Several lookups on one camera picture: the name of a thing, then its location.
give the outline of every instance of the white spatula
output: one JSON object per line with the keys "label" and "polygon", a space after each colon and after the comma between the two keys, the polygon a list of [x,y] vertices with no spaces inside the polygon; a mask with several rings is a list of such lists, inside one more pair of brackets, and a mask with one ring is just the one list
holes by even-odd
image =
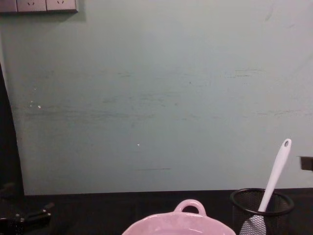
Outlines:
{"label": "white spatula", "polygon": [[[272,173],[270,174],[268,185],[259,207],[259,212],[265,212],[266,208],[268,207],[269,200],[273,194],[278,178],[282,173],[282,170],[288,159],[290,148],[291,140],[286,139],[277,153]],[[240,230],[239,235],[266,235],[264,217],[261,215],[254,215],[250,219],[246,220]]]}

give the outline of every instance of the pink bowl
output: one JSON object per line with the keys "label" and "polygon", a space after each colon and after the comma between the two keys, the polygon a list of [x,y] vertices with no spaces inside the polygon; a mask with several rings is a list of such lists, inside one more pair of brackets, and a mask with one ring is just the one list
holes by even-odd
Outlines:
{"label": "pink bowl", "polygon": [[[192,206],[199,214],[182,212]],[[206,216],[196,200],[181,202],[171,213],[155,214],[131,225],[123,235],[236,235],[225,224]]]}

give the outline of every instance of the light blue wall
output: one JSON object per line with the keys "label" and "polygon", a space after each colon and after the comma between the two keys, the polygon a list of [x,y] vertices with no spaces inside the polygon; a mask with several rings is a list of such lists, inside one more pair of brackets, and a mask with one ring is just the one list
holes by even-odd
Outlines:
{"label": "light blue wall", "polygon": [[1,18],[26,194],[313,187],[308,0],[89,0]]}

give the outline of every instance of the bowl handle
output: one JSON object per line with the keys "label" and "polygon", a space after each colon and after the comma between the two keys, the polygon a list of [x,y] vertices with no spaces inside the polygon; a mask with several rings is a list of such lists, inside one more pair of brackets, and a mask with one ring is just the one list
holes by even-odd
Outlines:
{"label": "bowl handle", "polygon": [[200,215],[206,216],[204,206],[199,201],[193,199],[182,201],[174,211],[182,212],[186,207],[195,207],[198,209]]}

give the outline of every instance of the black countertop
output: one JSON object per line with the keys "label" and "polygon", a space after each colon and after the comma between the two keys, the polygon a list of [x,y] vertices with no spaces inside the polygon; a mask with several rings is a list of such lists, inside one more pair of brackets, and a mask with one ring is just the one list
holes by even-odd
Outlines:
{"label": "black countertop", "polygon": [[[290,214],[289,234],[312,235],[313,188],[279,191],[295,203],[295,209]],[[232,227],[232,205],[229,201],[231,192],[232,190],[217,190],[26,196],[15,205],[19,210],[30,212],[49,202],[55,203],[50,226],[27,233],[30,235],[121,235],[134,222],[155,213],[171,212],[185,199],[199,200],[208,216]]]}

